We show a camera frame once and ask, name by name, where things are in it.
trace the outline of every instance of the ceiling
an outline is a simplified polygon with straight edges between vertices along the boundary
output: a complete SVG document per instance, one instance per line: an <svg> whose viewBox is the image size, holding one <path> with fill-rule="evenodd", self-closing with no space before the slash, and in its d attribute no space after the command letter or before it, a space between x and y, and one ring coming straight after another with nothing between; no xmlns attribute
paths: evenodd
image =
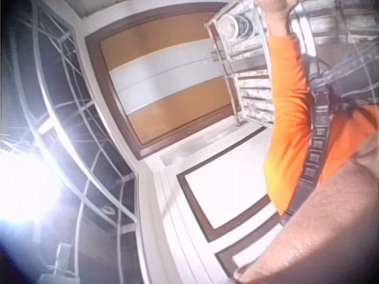
<svg viewBox="0 0 379 284"><path fill-rule="evenodd" d="M128 0L65 0L68 5L79 15L87 17L97 11L106 9L114 4Z"/></svg>

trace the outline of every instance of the shoulder strap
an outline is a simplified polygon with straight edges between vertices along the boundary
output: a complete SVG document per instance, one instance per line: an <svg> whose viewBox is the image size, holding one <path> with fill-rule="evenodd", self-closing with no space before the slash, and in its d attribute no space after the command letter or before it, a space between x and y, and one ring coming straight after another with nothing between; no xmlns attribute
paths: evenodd
<svg viewBox="0 0 379 284"><path fill-rule="evenodd" d="M356 52L322 76L310 79L314 98L312 135L304 166L290 205L281 217L286 224L316 188L324 166L329 139L329 113L343 111L379 101L379 39L362 44ZM346 103L331 105L329 92Z"/></svg>
<svg viewBox="0 0 379 284"><path fill-rule="evenodd" d="M314 191L325 162L330 127L329 87L323 78L313 79L310 82L310 87L314 98L310 145L290 205L281 217L280 223L282 225L289 221Z"/></svg>

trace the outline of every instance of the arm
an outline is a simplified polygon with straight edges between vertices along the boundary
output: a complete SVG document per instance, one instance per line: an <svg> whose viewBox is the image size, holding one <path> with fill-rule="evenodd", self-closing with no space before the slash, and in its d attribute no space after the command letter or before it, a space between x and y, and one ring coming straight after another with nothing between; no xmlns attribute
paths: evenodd
<svg viewBox="0 0 379 284"><path fill-rule="evenodd" d="M378 140L317 188L239 278L251 284L362 283L378 257Z"/></svg>
<svg viewBox="0 0 379 284"><path fill-rule="evenodd" d="M298 42L288 27L288 15L297 3L294 0L260 1L271 35L268 44L275 107L271 146L264 169L268 195L280 214L287 209L296 187L311 134L310 90ZM275 8L280 4L287 7Z"/></svg>

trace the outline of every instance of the black strap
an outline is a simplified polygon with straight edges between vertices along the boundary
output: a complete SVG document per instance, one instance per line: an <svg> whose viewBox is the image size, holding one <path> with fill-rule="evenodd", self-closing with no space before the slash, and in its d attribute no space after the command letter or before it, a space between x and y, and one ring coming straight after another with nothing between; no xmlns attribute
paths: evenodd
<svg viewBox="0 0 379 284"><path fill-rule="evenodd" d="M285 225L290 220L314 191L325 162L330 127L329 87L323 78L313 79L310 82L310 86L314 97L314 116L310 145L290 205L281 217L280 223L282 225Z"/></svg>

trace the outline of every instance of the orange long-sleeve shirt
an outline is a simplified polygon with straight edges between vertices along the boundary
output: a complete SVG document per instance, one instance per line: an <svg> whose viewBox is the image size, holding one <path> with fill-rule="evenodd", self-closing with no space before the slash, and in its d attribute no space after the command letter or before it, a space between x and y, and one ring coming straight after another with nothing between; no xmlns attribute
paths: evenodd
<svg viewBox="0 0 379 284"><path fill-rule="evenodd" d="M264 172L268 195L280 215L288 208L311 136L311 94L295 37L268 40L275 122ZM329 145L319 184L325 182L377 131L377 106L331 116Z"/></svg>

